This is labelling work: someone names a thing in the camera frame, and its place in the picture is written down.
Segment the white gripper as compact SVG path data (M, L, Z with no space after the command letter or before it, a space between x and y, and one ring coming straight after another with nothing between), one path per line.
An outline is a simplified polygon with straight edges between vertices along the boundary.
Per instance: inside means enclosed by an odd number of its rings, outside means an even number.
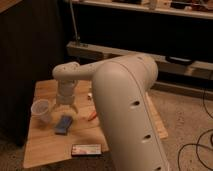
M75 111L75 113L78 114L78 108L75 104L73 104L75 100L74 90L76 86L77 86L76 81L58 82L56 94L57 104L53 105L51 109L51 114L53 114L59 108L59 105L70 105L70 108L72 108Z

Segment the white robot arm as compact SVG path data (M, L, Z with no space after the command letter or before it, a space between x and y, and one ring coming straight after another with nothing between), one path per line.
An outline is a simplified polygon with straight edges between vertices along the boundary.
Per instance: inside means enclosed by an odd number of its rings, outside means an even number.
M52 71L56 102L71 105L79 80L89 80L93 102L116 171L170 171L151 117L146 92L158 76L154 59L126 55L80 65L69 62Z

